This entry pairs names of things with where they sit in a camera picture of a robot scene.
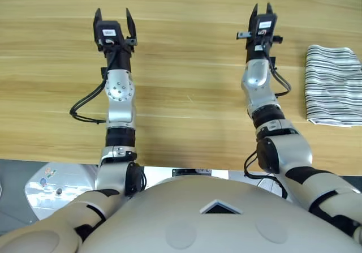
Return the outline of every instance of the white arm segment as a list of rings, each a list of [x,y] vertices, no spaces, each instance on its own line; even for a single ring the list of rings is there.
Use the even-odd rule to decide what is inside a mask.
[[[1,236],[0,252],[77,252],[86,237],[115,212],[121,201],[115,190],[85,192],[47,219]]]

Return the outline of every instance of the wooden table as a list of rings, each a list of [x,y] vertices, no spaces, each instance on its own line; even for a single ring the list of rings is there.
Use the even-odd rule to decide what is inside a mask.
[[[362,56],[362,0],[0,0],[0,158],[98,163],[105,125],[68,111],[101,80],[96,8],[126,31],[128,7],[139,38],[131,60],[138,162],[242,169],[256,142],[240,89],[245,41],[235,36],[255,3],[264,11],[267,1],[279,16],[275,34],[285,39],[271,53],[293,86],[280,99],[286,117],[308,139],[316,168],[362,174],[362,128],[310,124],[304,101],[308,45]],[[102,94],[82,112],[105,118],[106,111]]]

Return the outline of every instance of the gray floor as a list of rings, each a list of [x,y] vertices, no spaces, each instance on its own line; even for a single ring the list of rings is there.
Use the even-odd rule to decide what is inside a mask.
[[[0,160],[0,235],[37,221],[25,198],[24,188],[44,162]]]

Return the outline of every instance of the striped fabric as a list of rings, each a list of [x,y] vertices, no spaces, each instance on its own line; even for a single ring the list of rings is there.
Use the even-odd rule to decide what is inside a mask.
[[[305,101],[314,124],[362,126],[361,63],[351,49],[308,48]]]

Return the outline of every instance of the wire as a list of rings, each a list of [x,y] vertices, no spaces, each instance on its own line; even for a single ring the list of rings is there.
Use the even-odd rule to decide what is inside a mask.
[[[251,173],[249,173],[248,171],[248,168],[250,165],[252,165],[257,159],[258,159],[258,156],[256,156],[252,161],[251,158],[253,156],[256,155],[256,151],[254,151],[246,160],[245,160],[245,163],[244,163],[244,176],[245,177],[248,177],[248,178],[251,178],[251,179],[264,179],[264,178],[267,178],[267,179],[271,179],[272,181],[274,181],[277,185],[280,186],[280,188],[282,189],[282,198],[286,199],[288,197],[288,192],[287,190],[285,190],[283,184],[280,183],[280,181],[276,178],[276,177],[271,177],[269,175],[253,175]]]
[[[292,90],[292,86],[290,85],[290,83],[283,78],[278,72],[277,72],[277,68],[273,66],[273,62],[272,59],[270,58],[270,56],[268,55],[268,52],[266,51],[266,41],[265,41],[265,37],[263,36],[262,40],[261,40],[261,46],[263,48],[263,53],[266,57],[266,59],[269,62],[269,68],[270,68],[270,72],[273,76],[273,78],[281,85],[283,86],[286,91],[285,92],[281,92],[281,93],[276,93],[275,96],[276,98],[280,97],[280,96],[285,96],[286,94],[290,93],[290,91]]]
[[[144,189],[146,189],[146,185],[147,185],[146,174],[145,174],[144,171],[142,171],[142,187],[141,187],[141,191],[143,191]]]
[[[83,97],[81,100],[79,100],[77,103],[75,103],[73,105],[73,107],[70,109],[69,114],[74,119],[77,119],[82,122],[88,122],[88,123],[97,123],[97,124],[106,123],[106,120],[94,119],[94,118],[89,118],[89,117],[85,117],[82,115],[78,115],[77,110],[79,110],[82,106],[84,106],[86,103],[90,102],[90,100],[92,100],[93,98],[95,98],[102,92],[102,90],[104,89],[106,82],[107,82],[107,72],[110,69],[110,67],[112,66],[112,64],[114,63],[114,61],[116,60],[116,57],[117,57],[117,51],[114,52],[112,59],[109,62],[109,65],[107,66],[107,69],[105,71],[105,74],[103,76],[103,81],[101,82],[101,84],[96,89],[94,89],[89,95]]]

